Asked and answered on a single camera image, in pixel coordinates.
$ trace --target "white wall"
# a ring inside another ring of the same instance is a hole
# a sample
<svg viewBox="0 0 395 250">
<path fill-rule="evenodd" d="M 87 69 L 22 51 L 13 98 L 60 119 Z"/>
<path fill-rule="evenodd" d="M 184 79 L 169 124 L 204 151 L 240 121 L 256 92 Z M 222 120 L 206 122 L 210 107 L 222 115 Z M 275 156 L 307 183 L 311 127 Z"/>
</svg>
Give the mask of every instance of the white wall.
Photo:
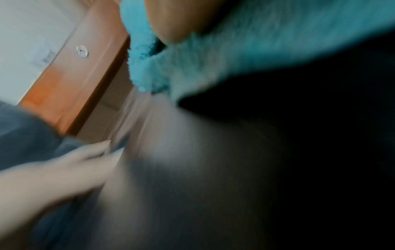
<svg viewBox="0 0 395 250">
<path fill-rule="evenodd" d="M 44 71 L 31 63 L 43 41 L 58 52 L 87 7 L 81 0 L 0 0 L 0 100 L 16 105 Z"/>
</svg>

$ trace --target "hand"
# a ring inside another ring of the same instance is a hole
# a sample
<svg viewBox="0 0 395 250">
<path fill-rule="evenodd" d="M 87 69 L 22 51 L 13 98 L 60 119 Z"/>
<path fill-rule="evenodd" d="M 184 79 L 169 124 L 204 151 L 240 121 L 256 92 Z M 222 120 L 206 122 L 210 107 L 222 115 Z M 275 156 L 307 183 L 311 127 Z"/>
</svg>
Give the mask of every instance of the hand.
<svg viewBox="0 0 395 250">
<path fill-rule="evenodd" d="M 83 146 L 50 161 L 1 171 L 0 249 L 21 249 L 46 210 L 102 186 L 122 153 L 98 157 L 108 145 Z"/>
</svg>

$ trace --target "floor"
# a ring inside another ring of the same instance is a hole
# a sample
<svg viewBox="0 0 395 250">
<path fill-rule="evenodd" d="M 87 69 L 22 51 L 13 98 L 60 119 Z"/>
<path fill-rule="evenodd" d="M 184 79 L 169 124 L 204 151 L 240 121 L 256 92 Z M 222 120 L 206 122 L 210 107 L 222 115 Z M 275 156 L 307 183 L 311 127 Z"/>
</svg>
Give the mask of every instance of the floor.
<svg viewBox="0 0 395 250">
<path fill-rule="evenodd" d="M 131 90 L 128 65 L 124 62 L 77 138 L 86 143 L 107 140 L 118 112 Z"/>
</svg>

